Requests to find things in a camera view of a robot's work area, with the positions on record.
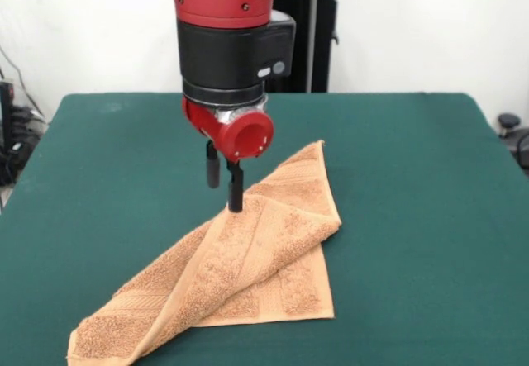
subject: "orange towel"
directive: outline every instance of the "orange towel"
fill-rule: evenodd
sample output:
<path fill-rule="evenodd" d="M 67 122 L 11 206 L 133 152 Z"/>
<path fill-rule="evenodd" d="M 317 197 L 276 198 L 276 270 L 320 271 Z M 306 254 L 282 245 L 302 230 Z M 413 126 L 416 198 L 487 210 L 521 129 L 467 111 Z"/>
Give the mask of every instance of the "orange towel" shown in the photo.
<path fill-rule="evenodd" d="M 72 332 L 69 366 L 133 364 L 194 326 L 332 318 L 321 242 L 340 217 L 318 141 L 187 234 Z"/>

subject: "cable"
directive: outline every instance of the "cable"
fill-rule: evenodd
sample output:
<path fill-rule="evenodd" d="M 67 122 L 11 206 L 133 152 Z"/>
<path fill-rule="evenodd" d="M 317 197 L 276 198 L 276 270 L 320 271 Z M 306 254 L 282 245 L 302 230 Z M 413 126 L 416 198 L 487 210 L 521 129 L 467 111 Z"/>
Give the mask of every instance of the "cable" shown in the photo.
<path fill-rule="evenodd" d="M 20 69 L 18 68 L 18 66 L 16 64 L 13 63 L 13 61 L 9 58 L 9 56 L 6 54 L 6 51 L 3 50 L 2 46 L 0 45 L 0 53 L 3 55 L 3 57 L 7 60 L 7 62 L 15 69 L 15 71 L 17 71 L 18 73 L 18 80 L 20 81 L 20 85 L 22 87 L 22 90 L 24 91 L 24 93 L 26 94 L 27 98 L 29 99 L 30 103 L 33 105 L 33 107 L 39 112 L 39 114 L 43 115 L 42 114 L 42 111 L 41 109 L 39 108 L 39 106 L 36 104 L 35 100 L 33 100 L 33 97 L 31 97 L 31 95 L 27 92 L 27 89 L 26 89 L 26 85 L 24 84 L 24 79 L 22 78 L 22 72 L 20 71 Z"/>
<path fill-rule="evenodd" d="M 525 135 L 523 135 L 520 139 L 518 139 L 518 142 L 516 144 L 516 159 L 518 161 L 518 164 L 523 167 L 522 165 L 522 143 L 525 139 L 529 139 L 529 131 Z"/>

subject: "green tablecloth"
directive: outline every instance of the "green tablecloth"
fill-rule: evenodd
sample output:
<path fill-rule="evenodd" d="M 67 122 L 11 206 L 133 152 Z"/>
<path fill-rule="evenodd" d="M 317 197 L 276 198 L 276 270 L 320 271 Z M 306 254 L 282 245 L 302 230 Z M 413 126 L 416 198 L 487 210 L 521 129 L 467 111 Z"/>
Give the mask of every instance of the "green tablecloth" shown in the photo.
<path fill-rule="evenodd" d="M 224 206 L 179 100 L 62 103 L 0 218 L 1 365 L 65 364 L 83 317 Z M 247 184 L 326 141 L 336 319 L 192 329 L 139 364 L 529 364 L 529 182 L 470 98 L 272 95 L 269 109 L 276 138 Z"/>

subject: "red robot arm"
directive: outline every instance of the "red robot arm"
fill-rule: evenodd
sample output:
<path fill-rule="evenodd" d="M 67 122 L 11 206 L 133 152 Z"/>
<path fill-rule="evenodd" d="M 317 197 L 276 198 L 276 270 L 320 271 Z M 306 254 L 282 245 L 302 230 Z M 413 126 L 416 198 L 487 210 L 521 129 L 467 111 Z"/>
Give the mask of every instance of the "red robot arm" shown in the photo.
<path fill-rule="evenodd" d="M 219 184 L 217 152 L 231 171 L 228 206 L 242 210 L 240 161 L 258 157 L 274 137 L 265 81 L 290 75 L 294 20 L 273 0 L 174 0 L 183 110 L 208 138 L 207 182 Z"/>

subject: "towel fold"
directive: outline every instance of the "towel fold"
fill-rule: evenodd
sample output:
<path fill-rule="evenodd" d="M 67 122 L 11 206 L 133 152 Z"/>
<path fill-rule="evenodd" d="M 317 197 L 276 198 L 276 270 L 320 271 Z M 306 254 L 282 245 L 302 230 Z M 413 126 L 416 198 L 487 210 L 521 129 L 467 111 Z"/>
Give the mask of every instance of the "towel fold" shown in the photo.
<path fill-rule="evenodd" d="M 341 220 L 318 141 L 204 223 L 81 321 L 69 366 L 133 364 L 194 326 L 332 318 L 321 243 Z"/>

